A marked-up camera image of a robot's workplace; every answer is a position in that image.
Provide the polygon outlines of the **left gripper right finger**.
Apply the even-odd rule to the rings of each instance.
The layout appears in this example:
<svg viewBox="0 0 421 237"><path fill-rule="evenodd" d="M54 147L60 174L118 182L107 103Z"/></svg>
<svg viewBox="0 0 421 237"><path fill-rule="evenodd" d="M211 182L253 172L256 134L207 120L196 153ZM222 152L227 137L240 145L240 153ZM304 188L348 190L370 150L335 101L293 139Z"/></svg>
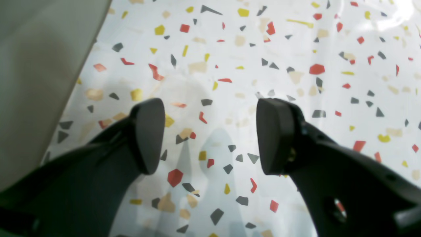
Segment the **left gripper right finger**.
<svg viewBox="0 0 421 237"><path fill-rule="evenodd" d="M291 177L319 237L420 236L420 188L337 144L296 104L259 99L257 137L264 174Z"/></svg>

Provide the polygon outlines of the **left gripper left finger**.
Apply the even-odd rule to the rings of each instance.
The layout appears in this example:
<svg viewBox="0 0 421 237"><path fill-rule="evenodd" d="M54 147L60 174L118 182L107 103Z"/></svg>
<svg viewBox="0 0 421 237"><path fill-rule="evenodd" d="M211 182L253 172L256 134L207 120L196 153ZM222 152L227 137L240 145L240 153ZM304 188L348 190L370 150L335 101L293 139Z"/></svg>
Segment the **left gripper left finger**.
<svg viewBox="0 0 421 237"><path fill-rule="evenodd" d="M129 186L158 168L164 125L161 99L140 102L86 145L1 192L1 236L109 236Z"/></svg>

